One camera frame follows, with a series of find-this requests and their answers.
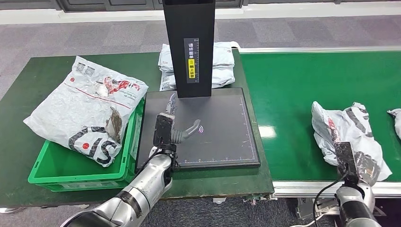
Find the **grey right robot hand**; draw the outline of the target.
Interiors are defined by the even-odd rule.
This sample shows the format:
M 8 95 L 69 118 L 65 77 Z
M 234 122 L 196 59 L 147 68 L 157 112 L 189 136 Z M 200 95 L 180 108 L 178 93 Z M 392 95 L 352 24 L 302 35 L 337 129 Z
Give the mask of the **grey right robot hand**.
M 381 168 L 377 161 L 370 155 L 360 151 L 354 154 L 354 160 L 359 179 L 370 186 L 374 186 L 381 172 Z

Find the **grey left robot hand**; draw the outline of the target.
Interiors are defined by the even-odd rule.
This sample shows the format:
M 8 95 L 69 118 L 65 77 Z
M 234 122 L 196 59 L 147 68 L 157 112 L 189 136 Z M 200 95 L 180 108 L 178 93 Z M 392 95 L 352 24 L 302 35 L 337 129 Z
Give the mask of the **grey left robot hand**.
M 201 125 L 201 120 L 200 119 L 195 120 L 193 125 L 184 131 L 176 130 L 174 128 L 175 110 L 176 110 L 175 99 L 176 99 L 176 93 L 172 93 L 167 102 L 166 110 L 163 112 L 163 114 L 167 118 L 169 118 L 172 122 L 171 123 L 171 136 L 170 136 L 171 143 L 172 144 L 180 144 L 199 130 L 199 127 Z

